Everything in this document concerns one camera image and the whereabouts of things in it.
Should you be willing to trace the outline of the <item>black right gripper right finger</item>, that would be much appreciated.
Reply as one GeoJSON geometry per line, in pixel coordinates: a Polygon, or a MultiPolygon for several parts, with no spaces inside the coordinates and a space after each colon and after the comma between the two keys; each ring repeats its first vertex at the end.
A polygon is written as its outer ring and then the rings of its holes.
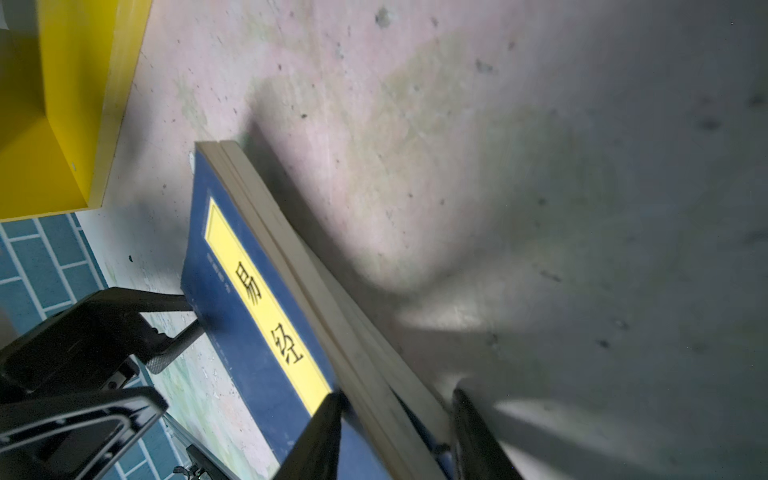
{"type": "Polygon", "coordinates": [[[456,479],[523,479],[461,388],[452,394],[451,429],[456,479]]]}

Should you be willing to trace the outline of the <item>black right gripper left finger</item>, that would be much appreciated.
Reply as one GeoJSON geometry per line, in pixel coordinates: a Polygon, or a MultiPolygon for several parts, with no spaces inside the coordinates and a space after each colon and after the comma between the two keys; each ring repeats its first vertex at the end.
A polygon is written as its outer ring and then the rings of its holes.
{"type": "Polygon", "coordinates": [[[336,480],[343,410],[343,393],[328,394],[273,479],[336,480]]]}

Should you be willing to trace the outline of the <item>navy book yellow label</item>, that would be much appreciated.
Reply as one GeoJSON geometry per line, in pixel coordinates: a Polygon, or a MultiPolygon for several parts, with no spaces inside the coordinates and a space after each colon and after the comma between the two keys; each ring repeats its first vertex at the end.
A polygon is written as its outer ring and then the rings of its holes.
{"type": "MultiPolygon", "coordinates": [[[[279,470],[324,398],[342,390],[308,320],[200,152],[209,142],[195,147],[181,286],[279,470]]],[[[394,479],[343,395],[337,479],[394,479]]]]}

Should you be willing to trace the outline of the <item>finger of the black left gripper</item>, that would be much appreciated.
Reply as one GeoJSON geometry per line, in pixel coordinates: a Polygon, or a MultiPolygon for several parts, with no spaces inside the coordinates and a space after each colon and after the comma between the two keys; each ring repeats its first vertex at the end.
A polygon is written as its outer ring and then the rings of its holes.
{"type": "Polygon", "coordinates": [[[152,387],[1,406],[3,479],[100,479],[168,409],[152,387]]]}
{"type": "Polygon", "coordinates": [[[1,350],[3,390],[107,390],[162,372],[203,333],[194,320],[170,337],[146,313],[190,312],[183,295],[112,287],[61,311],[1,350]]]}

